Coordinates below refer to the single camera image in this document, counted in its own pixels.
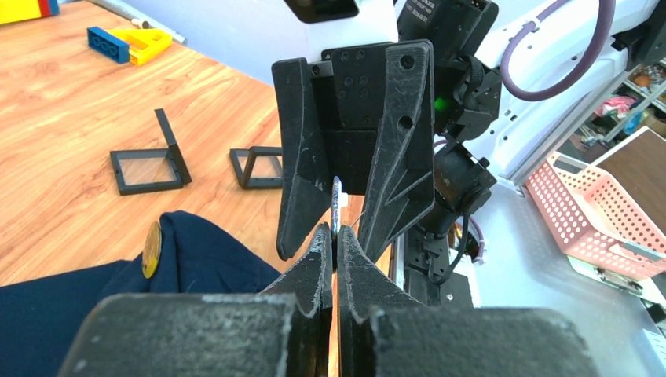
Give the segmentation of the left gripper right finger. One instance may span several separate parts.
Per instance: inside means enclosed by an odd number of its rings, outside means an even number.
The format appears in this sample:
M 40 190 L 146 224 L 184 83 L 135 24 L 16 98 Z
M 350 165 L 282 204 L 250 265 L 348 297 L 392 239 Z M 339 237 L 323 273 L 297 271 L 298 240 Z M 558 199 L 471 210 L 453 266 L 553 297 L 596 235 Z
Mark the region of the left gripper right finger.
M 337 235 L 342 376 L 596 376 L 574 323 L 552 309 L 425 306 Z

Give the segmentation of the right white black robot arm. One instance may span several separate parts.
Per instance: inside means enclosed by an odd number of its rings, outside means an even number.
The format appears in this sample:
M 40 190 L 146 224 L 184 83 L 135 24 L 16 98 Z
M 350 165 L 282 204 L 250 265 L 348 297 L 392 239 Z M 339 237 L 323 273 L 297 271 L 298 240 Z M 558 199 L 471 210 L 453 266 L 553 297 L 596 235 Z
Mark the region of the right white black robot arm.
M 337 192 L 365 198 L 360 242 L 372 260 L 428 209 L 464 217 L 433 187 L 426 122 L 461 153 L 502 110 L 572 100 L 611 49 L 645 62 L 665 39 L 662 1 L 407 1 L 395 24 L 386 1 L 289 1 L 315 29 L 307 57 L 273 67 L 283 147 L 276 249 L 295 255 Z M 424 102 L 399 137 L 385 121 L 384 54 L 431 45 Z

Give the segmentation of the round gold brooch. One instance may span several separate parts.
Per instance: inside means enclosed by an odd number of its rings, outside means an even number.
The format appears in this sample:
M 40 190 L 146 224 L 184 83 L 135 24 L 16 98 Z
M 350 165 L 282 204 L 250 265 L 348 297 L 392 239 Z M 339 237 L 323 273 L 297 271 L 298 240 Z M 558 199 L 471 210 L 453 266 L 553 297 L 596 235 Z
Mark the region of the round gold brooch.
M 162 250 L 162 230 L 160 223 L 154 221 L 145 238 L 141 252 L 141 271 L 146 279 L 151 279 L 156 272 Z

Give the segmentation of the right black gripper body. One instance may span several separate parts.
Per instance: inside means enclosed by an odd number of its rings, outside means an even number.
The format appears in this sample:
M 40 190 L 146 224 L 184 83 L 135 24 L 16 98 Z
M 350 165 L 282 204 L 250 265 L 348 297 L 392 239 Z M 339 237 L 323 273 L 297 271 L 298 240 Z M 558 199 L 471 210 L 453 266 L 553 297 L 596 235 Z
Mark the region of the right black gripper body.
M 328 168 L 352 195 L 366 193 L 385 96 L 386 48 L 326 49 L 332 74 L 312 81 Z

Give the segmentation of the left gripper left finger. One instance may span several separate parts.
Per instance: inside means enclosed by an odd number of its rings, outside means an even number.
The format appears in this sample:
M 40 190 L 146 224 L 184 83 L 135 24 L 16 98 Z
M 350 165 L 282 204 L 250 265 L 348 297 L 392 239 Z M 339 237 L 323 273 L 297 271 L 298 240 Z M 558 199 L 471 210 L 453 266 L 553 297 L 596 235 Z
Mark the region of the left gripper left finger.
M 324 376 L 331 230 L 257 294 L 119 294 L 82 323 L 61 376 Z

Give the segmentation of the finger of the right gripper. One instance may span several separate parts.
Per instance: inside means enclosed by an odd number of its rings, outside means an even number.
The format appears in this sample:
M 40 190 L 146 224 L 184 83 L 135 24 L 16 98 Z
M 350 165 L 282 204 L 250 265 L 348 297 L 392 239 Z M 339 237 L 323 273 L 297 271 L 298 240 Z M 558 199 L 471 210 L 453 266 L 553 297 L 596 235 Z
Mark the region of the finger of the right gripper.
M 273 64 L 272 73 L 283 164 L 276 249 L 287 261 L 329 209 L 332 176 L 307 60 L 280 60 Z
M 385 50 L 382 118 L 358 241 L 376 262 L 434 206 L 433 46 L 426 39 Z

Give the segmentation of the navy blue garment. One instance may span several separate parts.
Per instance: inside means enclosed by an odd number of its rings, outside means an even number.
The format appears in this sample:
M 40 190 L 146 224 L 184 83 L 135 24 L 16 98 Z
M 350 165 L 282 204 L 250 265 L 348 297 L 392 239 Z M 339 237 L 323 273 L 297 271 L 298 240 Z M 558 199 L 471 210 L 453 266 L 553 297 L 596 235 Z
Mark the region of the navy blue garment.
M 258 293 L 280 275 L 205 218 L 179 210 L 159 224 L 161 255 L 149 278 L 136 257 L 2 287 L 1 374 L 55 376 L 81 323 L 108 296 Z

